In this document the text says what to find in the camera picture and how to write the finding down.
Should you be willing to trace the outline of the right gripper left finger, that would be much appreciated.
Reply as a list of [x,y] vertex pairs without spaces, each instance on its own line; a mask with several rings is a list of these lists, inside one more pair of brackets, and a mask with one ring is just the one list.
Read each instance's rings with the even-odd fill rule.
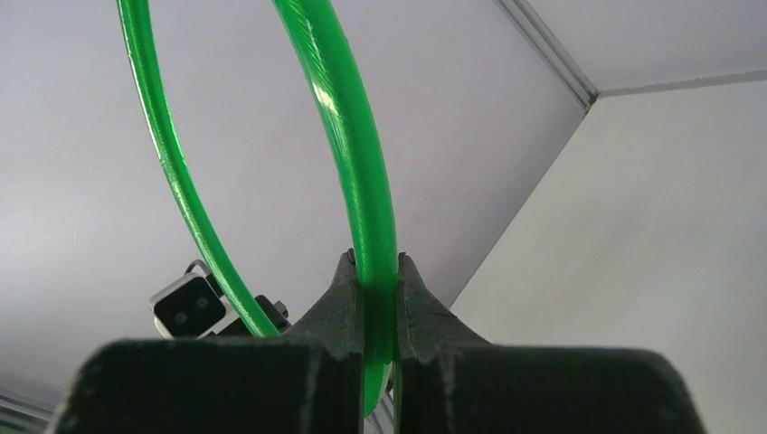
[[364,308],[355,256],[277,337],[119,340],[79,369],[51,433],[359,433]]

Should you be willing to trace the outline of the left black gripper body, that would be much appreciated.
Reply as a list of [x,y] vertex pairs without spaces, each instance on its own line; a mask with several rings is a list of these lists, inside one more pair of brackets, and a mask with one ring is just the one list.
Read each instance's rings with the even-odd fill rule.
[[[260,308],[262,316],[267,320],[267,334],[265,337],[275,337],[286,332],[290,327],[289,312],[286,306],[281,302],[271,302],[266,296],[258,295],[254,298],[255,303]],[[222,329],[222,336],[246,336],[252,335],[251,330],[245,325],[243,320],[236,316],[231,323]]]

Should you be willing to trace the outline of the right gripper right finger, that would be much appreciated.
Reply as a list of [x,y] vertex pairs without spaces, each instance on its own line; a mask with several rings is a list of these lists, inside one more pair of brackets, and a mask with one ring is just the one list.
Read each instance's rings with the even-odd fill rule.
[[634,348],[492,344],[399,257],[400,433],[702,433],[687,386],[661,354]]

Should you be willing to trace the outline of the green cable lock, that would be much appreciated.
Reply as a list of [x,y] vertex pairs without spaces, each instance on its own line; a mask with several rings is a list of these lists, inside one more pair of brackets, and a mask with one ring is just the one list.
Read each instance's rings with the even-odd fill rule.
[[[393,201],[365,86],[328,1],[278,1],[275,8],[317,104],[346,202],[365,309],[364,415],[382,399],[394,360],[398,248]],[[166,101],[150,8],[120,1],[118,14],[137,93],[156,153],[198,250],[253,335],[267,320],[233,266],[197,194]]]

